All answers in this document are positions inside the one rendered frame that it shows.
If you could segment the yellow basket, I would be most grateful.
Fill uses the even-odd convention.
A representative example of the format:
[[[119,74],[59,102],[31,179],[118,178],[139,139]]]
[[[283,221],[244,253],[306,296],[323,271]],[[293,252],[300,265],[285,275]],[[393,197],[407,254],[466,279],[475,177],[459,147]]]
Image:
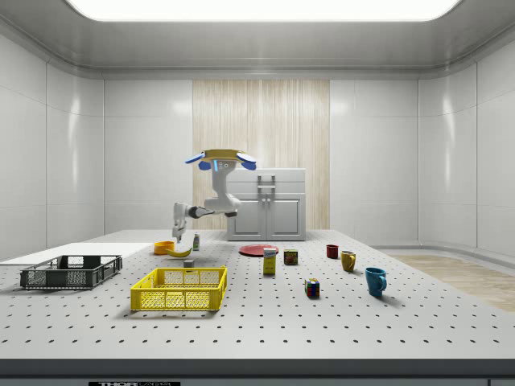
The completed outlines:
[[[219,310],[227,268],[157,268],[130,289],[131,310]]]

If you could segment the yellow box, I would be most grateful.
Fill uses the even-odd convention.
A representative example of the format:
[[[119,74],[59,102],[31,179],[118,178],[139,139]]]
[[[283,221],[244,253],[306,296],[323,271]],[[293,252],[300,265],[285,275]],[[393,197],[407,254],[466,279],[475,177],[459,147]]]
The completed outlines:
[[[263,249],[263,273],[275,275],[276,256],[278,250],[275,247]]]

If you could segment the white cabinet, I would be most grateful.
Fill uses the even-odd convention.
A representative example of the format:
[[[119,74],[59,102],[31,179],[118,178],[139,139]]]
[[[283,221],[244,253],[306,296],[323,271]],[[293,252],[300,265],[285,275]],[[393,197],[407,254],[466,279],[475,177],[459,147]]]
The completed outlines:
[[[305,239],[303,168],[236,169],[227,188],[241,201],[237,216],[227,219],[229,240]]]

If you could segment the dark grey basket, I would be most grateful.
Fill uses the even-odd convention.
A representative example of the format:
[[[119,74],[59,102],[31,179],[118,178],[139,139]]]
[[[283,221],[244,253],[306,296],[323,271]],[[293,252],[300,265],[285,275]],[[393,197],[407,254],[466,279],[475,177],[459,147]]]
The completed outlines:
[[[89,290],[122,269],[121,255],[61,255],[21,270],[26,290]]]

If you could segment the red plate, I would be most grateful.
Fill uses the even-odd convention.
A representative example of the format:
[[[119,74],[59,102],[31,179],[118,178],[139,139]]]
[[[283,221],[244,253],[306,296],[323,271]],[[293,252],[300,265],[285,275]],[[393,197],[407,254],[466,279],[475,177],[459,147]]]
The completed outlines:
[[[270,244],[248,244],[239,248],[239,253],[246,257],[264,257],[264,250],[272,249],[277,254],[279,248]]]

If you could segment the blue mug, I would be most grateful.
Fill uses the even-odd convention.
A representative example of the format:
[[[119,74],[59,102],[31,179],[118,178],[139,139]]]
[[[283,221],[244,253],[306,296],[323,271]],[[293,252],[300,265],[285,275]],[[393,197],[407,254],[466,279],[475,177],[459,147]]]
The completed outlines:
[[[381,297],[387,287],[386,272],[383,269],[368,267],[365,270],[365,278],[369,288],[369,294]]]

